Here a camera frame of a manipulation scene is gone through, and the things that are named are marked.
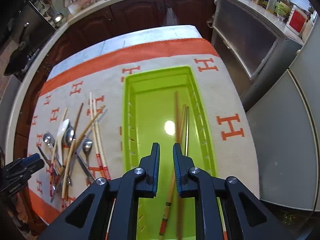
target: stainless steel appliance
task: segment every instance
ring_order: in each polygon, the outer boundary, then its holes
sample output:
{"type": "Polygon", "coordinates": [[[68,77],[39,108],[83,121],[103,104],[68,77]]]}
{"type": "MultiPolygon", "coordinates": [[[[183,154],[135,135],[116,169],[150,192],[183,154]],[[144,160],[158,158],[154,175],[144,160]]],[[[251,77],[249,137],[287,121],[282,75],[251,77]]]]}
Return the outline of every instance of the stainless steel appliance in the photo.
{"type": "Polygon", "coordinates": [[[320,211],[320,20],[298,56],[248,112],[257,152],[260,198],[320,211]]]}

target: plastic bottle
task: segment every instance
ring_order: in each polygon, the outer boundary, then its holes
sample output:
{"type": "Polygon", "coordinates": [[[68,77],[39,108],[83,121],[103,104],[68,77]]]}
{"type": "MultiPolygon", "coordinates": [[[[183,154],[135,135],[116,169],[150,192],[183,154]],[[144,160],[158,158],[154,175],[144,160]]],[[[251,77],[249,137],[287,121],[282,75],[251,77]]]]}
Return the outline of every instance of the plastic bottle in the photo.
{"type": "Polygon", "coordinates": [[[286,13],[287,16],[289,16],[291,12],[290,8],[290,0],[278,0],[275,12],[278,12],[278,9],[282,10],[283,12],[286,13]]]}
{"type": "Polygon", "coordinates": [[[274,13],[277,1],[278,0],[269,0],[266,10],[270,13],[274,13]]]}

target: orange stripe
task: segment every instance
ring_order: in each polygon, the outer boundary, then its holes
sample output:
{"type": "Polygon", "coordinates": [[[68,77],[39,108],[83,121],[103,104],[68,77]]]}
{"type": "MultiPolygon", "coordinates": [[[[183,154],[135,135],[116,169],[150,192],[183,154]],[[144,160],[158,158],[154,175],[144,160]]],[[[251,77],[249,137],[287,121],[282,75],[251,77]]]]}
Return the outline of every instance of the orange stripe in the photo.
{"type": "Polygon", "coordinates": [[[219,57],[210,42],[199,38],[139,44],[101,55],[60,73],[43,85],[40,96],[72,82],[73,80],[117,65],[157,57],[194,54],[210,54],[219,57]]]}
{"type": "Polygon", "coordinates": [[[61,212],[46,203],[36,193],[29,189],[30,200],[33,210],[44,219],[47,223],[51,224],[61,212]]]}

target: cabinet door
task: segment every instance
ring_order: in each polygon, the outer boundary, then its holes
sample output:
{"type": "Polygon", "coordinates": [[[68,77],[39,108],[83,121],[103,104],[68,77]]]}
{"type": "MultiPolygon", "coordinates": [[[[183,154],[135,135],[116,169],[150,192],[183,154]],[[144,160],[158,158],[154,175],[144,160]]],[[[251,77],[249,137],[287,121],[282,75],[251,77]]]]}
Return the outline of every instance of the cabinet door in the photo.
{"type": "Polygon", "coordinates": [[[163,0],[125,0],[110,8],[119,35],[160,27],[165,16],[163,0]]]}
{"type": "Polygon", "coordinates": [[[17,122],[16,133],[29,138],[30,126],[33,118],[33,112],[36,108],[40,90],[47,80],[47,72],[44,68],[39,68],[33,77],[23,100],[20,115],[17,122]]]}
{"type": "Polygon", "coordinates": [[[55,66],[84,48],[85,45],[78,38],[77,33],[70,28],[53,45],[44,61],[55,66]]]}
{"type": "Polygon", "coordinates": [[[117,34],[116,24],[109,7],[81,19],[70,29],[81,39],[82,44],[85,45],[84,48],[110,39],[117,34]]]}
{"type": "Polygon", "coordinates": [[[202,38],[211,41],[212,29],[207,26],[215,12],[213,0],[164,0],[166,8],[172,8],[179,25],[193,25],[202,38]]]}
{"type": "Polygon", "coordinates": [[[13,159],[25,158],[28,155],[28,138],[16,133],[13,143],[13,159]]]}

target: countertop edge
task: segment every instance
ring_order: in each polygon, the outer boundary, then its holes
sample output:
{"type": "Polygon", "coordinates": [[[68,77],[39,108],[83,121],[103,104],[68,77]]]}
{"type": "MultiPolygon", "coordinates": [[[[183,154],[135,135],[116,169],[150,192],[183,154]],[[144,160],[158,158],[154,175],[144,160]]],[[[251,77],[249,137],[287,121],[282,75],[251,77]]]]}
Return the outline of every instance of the countertop edge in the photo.
{"type": "Polygon", "coordinates": [[[5,163],[8,164],[13,161],[13,147],[14,147],[14,139],[15,139],[15,133],[18,123],[18,118],[21,110],[21,106],[23,103],[23,100],[25,98],[25,95],[27,93],[27,90],[31,84],[31,81],[33,77],[36,74],[36,71],[38,70],[41,62],[44,60],[45,56],[48,54],[52,46],[56,43],[56,41],[63,35],[63,33],[69,28],[69,26],[73,25],[77,21],[81,20],[82,18],[106,7],[110,6],[114,3],[121,2],[124,0],[101,0],[97,3],[93,4],[92,6],[89,6],[88,8],[80,11],[77,15],[75,15],[73,18],[68,20],[64,25],[62,25],[47,41],[45,46],[42,48],[42,50],[39,52],[38,56],[30,66],[28,73],[26,74],[19,90],[17,93],[17,96],[14,100],[12,111],[9,117],[8,122],[8,130],[7,130],[7,136],[6,136],[6,143],[5,143],[5,163]]]}

